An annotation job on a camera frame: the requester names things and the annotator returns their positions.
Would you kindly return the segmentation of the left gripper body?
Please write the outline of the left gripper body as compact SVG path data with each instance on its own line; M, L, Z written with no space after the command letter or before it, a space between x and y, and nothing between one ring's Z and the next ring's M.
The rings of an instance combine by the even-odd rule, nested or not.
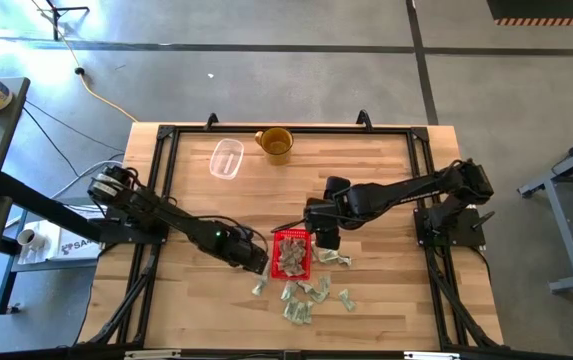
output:
M233 263L244 270L264 270L268 263L268 254L252 242L251 235L242 232L233 246Z

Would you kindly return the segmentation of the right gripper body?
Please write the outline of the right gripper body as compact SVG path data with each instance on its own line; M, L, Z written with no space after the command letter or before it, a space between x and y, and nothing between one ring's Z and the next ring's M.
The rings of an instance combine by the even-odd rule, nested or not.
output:
M305 228L309 233L338 234L339 215L333 200L309 198L305 204Z

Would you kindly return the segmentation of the red plastic mesh basket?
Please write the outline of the red plastic mesh basket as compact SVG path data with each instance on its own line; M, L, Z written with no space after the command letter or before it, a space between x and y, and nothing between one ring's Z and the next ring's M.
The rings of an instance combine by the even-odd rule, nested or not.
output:
M293 276L288 277L283 271L278 269L278 258L280 256L280 249L279 249L279 242L284 238L302 238L305 239L306 244L306 260L305 260L305 268L304 270L306 273L301 276ZM274 279L282 279L282 280L308 280L310 278L311 273L311 238L310 234L304 229L288 229L279 231L274 234L273 239L273 250L272 250L272 258L271 258L271 265L270 265L270 275Z

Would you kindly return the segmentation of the amber translucent mug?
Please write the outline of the amber translucent mug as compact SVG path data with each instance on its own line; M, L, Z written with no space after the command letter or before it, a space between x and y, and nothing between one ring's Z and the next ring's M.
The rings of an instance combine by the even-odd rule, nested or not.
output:
M272 127L255 134L255 142L271 165L284 165L289 162L294 145L292 133L283 127Z

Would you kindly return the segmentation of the clear plastic container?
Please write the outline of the clear plastic container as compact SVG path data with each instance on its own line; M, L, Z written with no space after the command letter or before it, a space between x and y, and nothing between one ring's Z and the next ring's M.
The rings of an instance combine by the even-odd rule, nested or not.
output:
M244 157L244 145L235 139L222 139L212 153L209 171L220 179L236 177Z

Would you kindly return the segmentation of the white printed box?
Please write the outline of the white printed box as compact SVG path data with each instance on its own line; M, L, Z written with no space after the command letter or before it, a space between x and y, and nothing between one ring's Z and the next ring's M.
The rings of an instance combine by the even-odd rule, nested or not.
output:
M19 265L32 265L49 261L75 261L97 259L104 246L88 240L48 221L27 223L22 230L33 229L46 238L43 248L33 251L22 247Z

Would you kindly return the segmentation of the black desk support beam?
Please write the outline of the black desk support beam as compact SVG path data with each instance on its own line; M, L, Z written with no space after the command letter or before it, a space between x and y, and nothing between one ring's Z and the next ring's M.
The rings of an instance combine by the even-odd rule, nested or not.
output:
M27 212L34 213L72 233L88 240L100 240L100 228L91 224L86 218L68 209L62 203L30 188L14 177L0 173L0 195L12 199Z

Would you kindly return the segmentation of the white cup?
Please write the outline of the white cup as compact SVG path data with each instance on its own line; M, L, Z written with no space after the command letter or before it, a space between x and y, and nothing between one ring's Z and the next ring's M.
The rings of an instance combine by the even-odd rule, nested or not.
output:
M46 238L33 229L22 230L16 240L23 248L33 251L43 248L46 243Z

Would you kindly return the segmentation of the black mat hazard stripe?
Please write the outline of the black mat hazard stripe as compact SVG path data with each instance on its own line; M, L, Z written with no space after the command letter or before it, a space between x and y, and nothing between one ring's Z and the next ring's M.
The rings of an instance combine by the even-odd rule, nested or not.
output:
M486 0L499 26L573 26L573 0Z

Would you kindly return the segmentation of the black tripod stand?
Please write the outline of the black tripod stand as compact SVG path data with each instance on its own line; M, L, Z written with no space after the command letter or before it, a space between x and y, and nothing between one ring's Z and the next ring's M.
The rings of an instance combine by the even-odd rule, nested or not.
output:
M59 20L65 14L69 12L83 12L84 14L90 11L87 6L72 6L72 7L61 7L56 6L51 0L44 0L48 6L46 12L51 14L52 26L53 26L53 40L59 41L63 39L63 36L59 31Z

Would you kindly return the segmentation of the black aluminium table frame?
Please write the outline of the black aluminium table frame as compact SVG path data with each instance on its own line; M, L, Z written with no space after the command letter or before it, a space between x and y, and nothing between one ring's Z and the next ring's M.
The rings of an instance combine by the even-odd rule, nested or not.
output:
M271 165L255 134L288 129L294 145L288 163ZM244 145L236 177L209 171L218 142ZM446 126L372 127L328 124L136 123L125 162L143 183L191 215L222 215L257 231L255 243L272 258L271 230L302 219L306 201L323 197L331 176L353 184L391 184L439 171L459 156ZM445 194L398 205L357 230L339 231L337 260L313 263L305 281L320 290L321 304L299 286L293 298L313 301L312 323L283 317L286 280L234 268L200 251L172 228L161 245L119 245L99 258L80 340L85 345L167 348L212 356L252 353L275 356L367 355L393 350L448 350L495 341L480 323L496 312L485 267L461 246L417 243L413 210ZM267 285L252 294L260 277ZM356 308L348 312L338 293L348 289Z

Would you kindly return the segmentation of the silver metal bracket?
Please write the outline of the silver metal bracket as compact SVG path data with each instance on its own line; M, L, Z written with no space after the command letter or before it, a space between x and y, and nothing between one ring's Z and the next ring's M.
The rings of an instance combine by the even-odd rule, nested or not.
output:
M126 351L123 360L177 360L182 357L176 349L145 349Z
M461 360L458 353L404 351L404 360Z

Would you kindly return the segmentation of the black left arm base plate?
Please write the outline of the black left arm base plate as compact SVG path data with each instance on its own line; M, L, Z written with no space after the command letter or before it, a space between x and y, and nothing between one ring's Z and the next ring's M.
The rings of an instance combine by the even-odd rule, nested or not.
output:
M114 209L105 218L94 220L101 230L100 242L106 244L161 245L167 240L169 226L161 222L143 222Z

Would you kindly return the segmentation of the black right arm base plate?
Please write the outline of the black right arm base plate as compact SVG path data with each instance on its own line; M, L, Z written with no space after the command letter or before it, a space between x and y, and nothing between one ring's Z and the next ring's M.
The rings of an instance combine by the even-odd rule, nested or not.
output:
M417 243L423 247L462 246L479 247L486 244L482 219L476 209L466 208L454 218L434 225L430 218L431 208L415 209Z

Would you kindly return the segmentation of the blue metal shelf frame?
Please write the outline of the blue metal shelf frame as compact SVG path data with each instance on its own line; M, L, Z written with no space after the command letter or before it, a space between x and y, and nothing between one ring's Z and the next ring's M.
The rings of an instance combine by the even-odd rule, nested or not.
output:
M11 304L10 299L17 279L17 271L13 269L20 256L22 246L14 239L2 236L0 253L8 256L8 261L0 285L0 315L14 315L20 312L20 304Z

